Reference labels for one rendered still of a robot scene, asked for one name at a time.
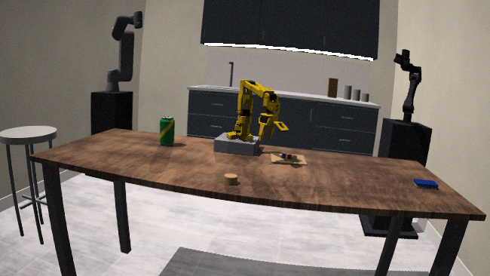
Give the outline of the tan short cylinder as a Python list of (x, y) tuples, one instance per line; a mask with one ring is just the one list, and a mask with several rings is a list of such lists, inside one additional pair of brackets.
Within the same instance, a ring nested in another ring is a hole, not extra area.
[(237, 185), (237, 175), (233, 173), (227, 173), (224, 175), (224, 184), (228, 186)]

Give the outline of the tan flat mat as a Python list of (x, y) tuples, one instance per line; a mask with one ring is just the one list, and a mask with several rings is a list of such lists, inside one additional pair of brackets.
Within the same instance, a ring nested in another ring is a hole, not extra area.
[(286, 158), (282, 158), (282, 153), (271, 152), (271, 163), (307, 165), (304, 155), (297, 155), (297, 160), (288, 159), (287, 155)]

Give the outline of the green soda can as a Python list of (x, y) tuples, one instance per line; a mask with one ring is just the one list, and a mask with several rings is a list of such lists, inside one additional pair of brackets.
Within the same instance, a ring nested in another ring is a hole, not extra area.
[(175, 121), (172, 116), (162, 116), (160, 120), (160, 144), (171, 146), (174, 144)]

